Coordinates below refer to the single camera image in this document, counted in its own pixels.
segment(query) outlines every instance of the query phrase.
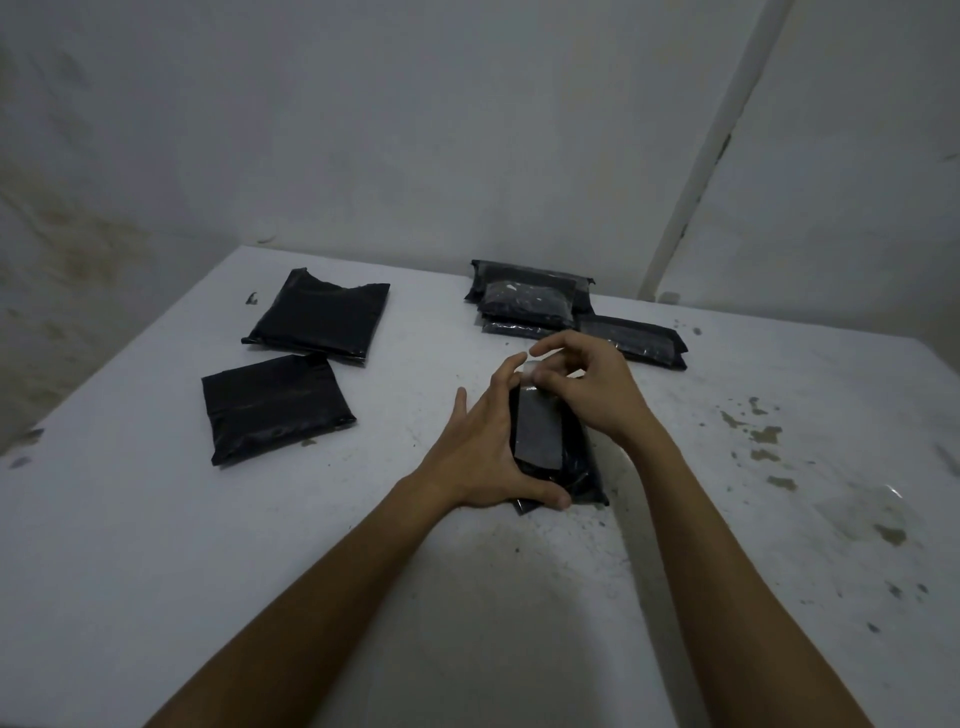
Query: table surface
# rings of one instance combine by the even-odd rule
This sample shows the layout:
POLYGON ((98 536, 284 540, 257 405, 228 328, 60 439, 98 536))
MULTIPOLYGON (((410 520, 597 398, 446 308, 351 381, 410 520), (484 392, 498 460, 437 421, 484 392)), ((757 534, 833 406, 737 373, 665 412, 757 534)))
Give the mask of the table surface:
MULTIPOLYGON (((0 723, 134 726, 357 524, 530 342, 483 334, 467 278, 241 248, 0 462, 0 723), (291 268, 389 282, 358 424, 216 469, 201 377, 291 268), (246 304, 251 292, 256 305, 246 304)), ((960 378, 910 339, 594 296, 675 326, 631 367, 766 582, 879 726, 960 719, 960 378)), ((699 725, 649 512, 591 435, 601 509, 461 510, 423 544, 324 726, 699 725)))

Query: white wall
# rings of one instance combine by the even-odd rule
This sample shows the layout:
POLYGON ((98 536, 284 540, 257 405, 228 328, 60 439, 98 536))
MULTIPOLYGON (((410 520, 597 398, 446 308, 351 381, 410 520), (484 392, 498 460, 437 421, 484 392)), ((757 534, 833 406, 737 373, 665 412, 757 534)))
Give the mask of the white wall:
POLYGON ((797 0, 658 289, 960 367, 960 4, 797 0))
POLYGON ((762 5, 0 5, 0 420, 39 417, 236 242, 633 295, 762 5))

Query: right hand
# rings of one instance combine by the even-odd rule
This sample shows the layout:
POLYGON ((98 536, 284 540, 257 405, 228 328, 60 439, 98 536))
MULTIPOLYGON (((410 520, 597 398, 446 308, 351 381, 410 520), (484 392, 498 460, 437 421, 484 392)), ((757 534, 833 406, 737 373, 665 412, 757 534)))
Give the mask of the right hand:
POLYGON ((540 339, 531 356, 547 356, 534 371, 534 384, 561 397, 577 417, 621 447, 653 413, 640 394, 627 360, 609 341, 579 331, 561 331, 540 339), (577 370, 583 376, 570 378, 577 370))

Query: black plastic package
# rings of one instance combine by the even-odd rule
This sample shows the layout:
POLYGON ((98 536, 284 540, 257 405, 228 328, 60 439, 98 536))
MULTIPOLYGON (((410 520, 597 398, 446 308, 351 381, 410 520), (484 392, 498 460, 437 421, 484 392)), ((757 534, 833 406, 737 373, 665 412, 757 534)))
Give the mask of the black plastic package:
MULTIPOLYGON (((519 405, 519 387, 510 393, 510 450, 516 448, 516 413, 519 405)), ((596 460, 593 457, 593 448, 590 447, 584 426, 573 410, 563 400, 559 400, 560 418, 563 432, 563 466, 557 470, 538 468, 516 460, 516 465, 522 473, 540 480, 552 480, 570 493, 574 503, 603 503, 610 505, 603 491, 603 481, 600 471, 597 470, 596 460)), ((537 500, 518 498, 514 501, 516 512, 522 516, 540 508, 542 503, 537 500)))
POLYGON ((296 268, 241 341, 286 352, 323 352, 362 364, 389 291, 390 283, 341 288, 296 268))
POLYGON ((551 333, 557 333, 558 328, 547 328, 537 324, 527 324, 523 321, 511 321, 510 319, 497 319, 491 316, 484 316, 483 332, 499 333, 503 336, 516 336, 521 339, 534 339, 539 341, 551 333))
POLYGON ((229 465, 356 422, 321 353, 205 376, 214 465, 229 465))
POLYGON ((472 260, 470 263, 473 265, 473 285, 467 292, 465 301, 480 303, 484 293, 487 291, 487 283, 492 280, 516 279, 517 273, 521 275, 523 273, 536 273, 553 279, 572 280, 574 283, 573 312, 593 313, 593 306, 590 303, 590 284, 594 283, 592 278, 577 276, 573 273, 560 273, 558 271, 547 271, 541 268, 528 268, 525 265, 497 263, 492 260, 472 260))
POLYGON ((624 358, 631 361, 686 369, 686 362, 681 356, 687 351, 686 344, 673 328, 594 314, 579 316, 577 328, 590 336, 607 339, 623 353, 624 358))
POLYGON ((571 279, 517 271, 513 279, 489 281, 477 310, 486 316, 546 328, 574 328, 575 291, 571 279))

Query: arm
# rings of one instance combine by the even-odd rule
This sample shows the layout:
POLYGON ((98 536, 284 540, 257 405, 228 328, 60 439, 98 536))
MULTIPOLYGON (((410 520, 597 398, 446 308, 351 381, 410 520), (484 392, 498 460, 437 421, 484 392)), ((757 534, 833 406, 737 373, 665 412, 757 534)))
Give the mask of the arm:
POLYGON ((396 576, 434 525, 459 505, 517 497, 570 504, 554 483, 523 475, 510 454, 508 392, 526 354, 508 358, 467 412, 457 390, 440 439, 416 471, 324 558, 210 658, 147 723, 305 725, 329 692, 396 576))
POLYGON ((623 356, 574 331, 534 373, 588 425, 624 448, 643 481, 694 672, 717 725, 869 726, 859 706, 763 583, 680 449, 650 411, 623 356), (567 375, 583 369, 579 378, 567 375))

